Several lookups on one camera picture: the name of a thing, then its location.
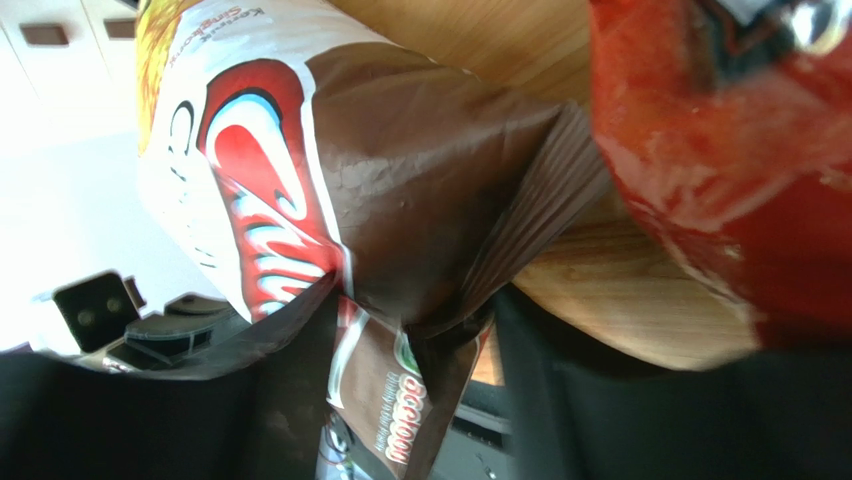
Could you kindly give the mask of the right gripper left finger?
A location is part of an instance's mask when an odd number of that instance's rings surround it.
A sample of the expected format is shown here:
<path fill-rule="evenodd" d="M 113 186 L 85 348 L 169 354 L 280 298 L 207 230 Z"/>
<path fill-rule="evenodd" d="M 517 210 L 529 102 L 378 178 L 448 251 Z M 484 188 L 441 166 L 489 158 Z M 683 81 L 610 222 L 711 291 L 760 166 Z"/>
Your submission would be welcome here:
<path fill-rule="evenodd" d="M 1 357 L 5 479 L 312 479 L 329 412 L 336 281 L 176 368 Z"/>

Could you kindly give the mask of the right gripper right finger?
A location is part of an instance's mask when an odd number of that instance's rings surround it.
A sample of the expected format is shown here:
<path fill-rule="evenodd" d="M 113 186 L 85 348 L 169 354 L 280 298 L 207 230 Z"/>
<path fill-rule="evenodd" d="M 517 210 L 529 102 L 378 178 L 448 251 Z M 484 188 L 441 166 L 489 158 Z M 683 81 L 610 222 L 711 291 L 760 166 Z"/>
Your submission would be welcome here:
<path fill-rule="evenodd" d="M 492 299 L 522 479 L 847 479 L 849 349 L 663 368 L 550 314 Z"/>

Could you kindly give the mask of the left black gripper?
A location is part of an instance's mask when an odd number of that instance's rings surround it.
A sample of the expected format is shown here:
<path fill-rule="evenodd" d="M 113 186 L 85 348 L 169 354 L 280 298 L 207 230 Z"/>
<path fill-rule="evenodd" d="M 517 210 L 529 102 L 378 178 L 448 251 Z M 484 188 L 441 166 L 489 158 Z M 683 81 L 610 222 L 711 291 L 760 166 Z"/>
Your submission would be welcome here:
<path fill-rule="evenodd" d="M 162 312 L 130 322 L 122 337 L 104 348 L 101 367 L 119 373 L 173 369 L 249 326 L 229 303 L 186 294 Z"/>

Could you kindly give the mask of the Chuba cassava chips bag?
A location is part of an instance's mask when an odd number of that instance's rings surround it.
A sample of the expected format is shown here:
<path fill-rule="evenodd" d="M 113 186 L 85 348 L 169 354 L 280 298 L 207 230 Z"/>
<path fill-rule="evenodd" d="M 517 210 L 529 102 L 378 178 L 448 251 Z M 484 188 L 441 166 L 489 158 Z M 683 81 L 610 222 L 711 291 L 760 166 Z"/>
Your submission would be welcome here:
<path fill-rule="evenodd" d="M 136 56 L 150 211 L 251 322 L 333 276 L 328 403 L 394 477 L 426 478 L 483 305 L 609 187 L 583 111 L 325 1 L 146 1 Z"/>

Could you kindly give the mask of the red Doritos bag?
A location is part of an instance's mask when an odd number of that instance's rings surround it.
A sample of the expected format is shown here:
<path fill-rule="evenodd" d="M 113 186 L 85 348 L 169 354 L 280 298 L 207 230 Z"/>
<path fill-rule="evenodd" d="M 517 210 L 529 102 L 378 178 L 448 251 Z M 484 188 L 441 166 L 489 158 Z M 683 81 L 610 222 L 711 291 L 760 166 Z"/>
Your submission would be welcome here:
<path fill-rule="evenodd" d="M 630 214 L 771 348 L 851 342 L 851 5 L 593 1 Z"/>

